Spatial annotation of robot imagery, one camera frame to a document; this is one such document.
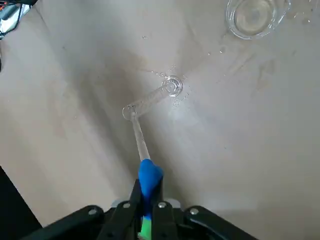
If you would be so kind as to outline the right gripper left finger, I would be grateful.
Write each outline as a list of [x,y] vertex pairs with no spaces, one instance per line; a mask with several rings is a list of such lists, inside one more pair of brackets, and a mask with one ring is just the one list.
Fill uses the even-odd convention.
[[136,240],[141,227],[141,187],[135,180],[128,200],[108,211],[85,206],[54,223],[32,232],[27,240]]

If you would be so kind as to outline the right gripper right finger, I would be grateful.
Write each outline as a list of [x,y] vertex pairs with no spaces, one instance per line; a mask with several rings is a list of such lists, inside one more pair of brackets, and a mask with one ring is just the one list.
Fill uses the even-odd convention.
[[250,240],[252,236],[200,205],[182,210],[163,198],[163,182],[153,191],[153,240]]

